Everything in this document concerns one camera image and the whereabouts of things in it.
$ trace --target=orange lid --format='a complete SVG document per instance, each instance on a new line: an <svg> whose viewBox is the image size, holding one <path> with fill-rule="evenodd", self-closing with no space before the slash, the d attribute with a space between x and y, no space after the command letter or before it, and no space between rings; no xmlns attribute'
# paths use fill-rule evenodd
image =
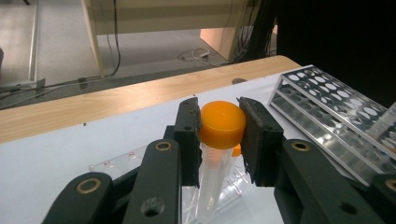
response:
<svg viewBox="0 0 396 224"><path fill-rule="evenodd" d="M245 130L245 114L236 105L214 101L201 110L201 141L216 149L229 149L238 145Z"/></svg>
<svg viewBox="0 0 396 224"><path fill-rule="evenodd" d="M241 155L241 144L238 144L236 147L233 148L232 157L238 157Z"/></svg>

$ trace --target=test tube rack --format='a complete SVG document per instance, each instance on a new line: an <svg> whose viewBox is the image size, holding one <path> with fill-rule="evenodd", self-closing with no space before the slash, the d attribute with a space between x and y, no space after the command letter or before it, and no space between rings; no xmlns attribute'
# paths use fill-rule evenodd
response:
<svg viewBox="0 0 396 224"><path fill-rule="evenodd" d="M367 134L387 109L314 65L281 74L269 104L362 184L396 172L396 125Z"/></svg>

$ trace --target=wooden table edge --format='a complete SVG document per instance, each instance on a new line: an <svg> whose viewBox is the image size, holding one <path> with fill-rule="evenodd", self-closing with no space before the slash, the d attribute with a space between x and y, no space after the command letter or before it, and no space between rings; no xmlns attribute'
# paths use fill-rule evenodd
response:
<svg viewBox="0 0 396 224"><path fill-rule="evenodd" d="M301 67L275 56L0 111L0 143L47 133Z"/></svg>

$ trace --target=plastic test tube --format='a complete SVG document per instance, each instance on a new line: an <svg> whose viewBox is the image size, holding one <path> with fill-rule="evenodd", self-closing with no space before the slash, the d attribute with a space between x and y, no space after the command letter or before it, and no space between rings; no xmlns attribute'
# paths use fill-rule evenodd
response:
<svg viewBox="0 0 396 224"><path fill-rule="evenodd" d="M233 147L238 145L245 130L245 114L236 105L215 101L201 110L202 164L196 218L209 222L215 213L224 177L229 170Z"/></svg>

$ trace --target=clear plastic base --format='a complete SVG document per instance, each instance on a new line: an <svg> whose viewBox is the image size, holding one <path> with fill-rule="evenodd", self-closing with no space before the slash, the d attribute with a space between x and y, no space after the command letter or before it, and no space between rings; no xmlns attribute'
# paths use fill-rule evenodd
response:
<svg viewBox="0 0 396 224"><path fill-rule="evenodd" d="M118 177L132 171L140 166L145 154L146 147L141 147L111 160L103 161L95 165L90 165L91 172L102 172L117 179ZM232 206L232 202L237 200L245 188L248 186L248 177L245 174L245 167L242 157L237 158L235 166L229 175L224 179L222 191L219 196L216 213L220 210ZM195 187L182 188L182 223L199 223L195 217L195 210L198 200L198 189Z"/></svg>

